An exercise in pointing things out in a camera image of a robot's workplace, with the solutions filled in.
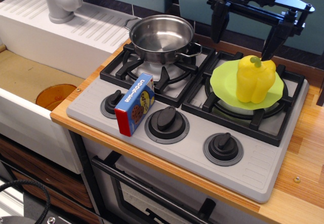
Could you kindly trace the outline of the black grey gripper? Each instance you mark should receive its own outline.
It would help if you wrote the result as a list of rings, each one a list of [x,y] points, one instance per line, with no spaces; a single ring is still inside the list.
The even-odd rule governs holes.
[[[301,0],[208,0],[213,10],[211,39],[219,43],[229,22],[229,13],[235,13],[271,26],[265,40],[261,60],[271,60],[288,37],[300,35],[307,16],[315,8]]]

